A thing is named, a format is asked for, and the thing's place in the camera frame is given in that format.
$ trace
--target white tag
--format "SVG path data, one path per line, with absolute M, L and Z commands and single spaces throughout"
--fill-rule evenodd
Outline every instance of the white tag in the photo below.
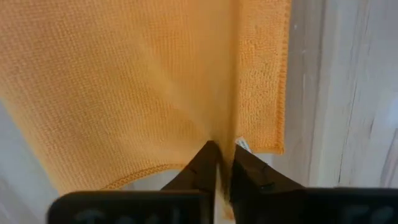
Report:
M 238 144 L 238 145 L 240 145 L 240 146 L 241 146 L 242 148 L 244 148 L 245 150 L 247 150 L 247 152 L 252 153 L 252 151 L 251 151 L 251 149 L 250 149 L 248 143 L 246 142 L 246 140 L 244 140 L 243 136 L 237 138 L 237 139 L 235 140 L 235 143 Z

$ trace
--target towel label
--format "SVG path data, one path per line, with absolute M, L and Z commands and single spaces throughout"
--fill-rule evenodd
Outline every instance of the towel label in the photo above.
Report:
M 250 149 L 248 143 L 246 142 L 246 140 L 244 140 L 243 136 L 237 138 L 237 139 L 235 140 L 235 143 L 238 144 L 238 145 L 240 145 L 240 146 L 241 146 L 242 148 L 244 148 L 245 150 L 247 150 L 247 152 L 252 153 L 252 151 L 251 151 L 251 149 Z

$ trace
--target towel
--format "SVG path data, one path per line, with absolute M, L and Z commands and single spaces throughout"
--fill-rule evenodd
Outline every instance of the towel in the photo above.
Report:
M 289 0 L 3 0 L 0 96 L 61 194 L 283 152 Z

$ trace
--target orange microfiber towel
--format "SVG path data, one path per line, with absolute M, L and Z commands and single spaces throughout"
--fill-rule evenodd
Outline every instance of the orange microfiber towel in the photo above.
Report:
M 0 94 L 61 194 L 283 151 L 289 0 L 3 0 Z

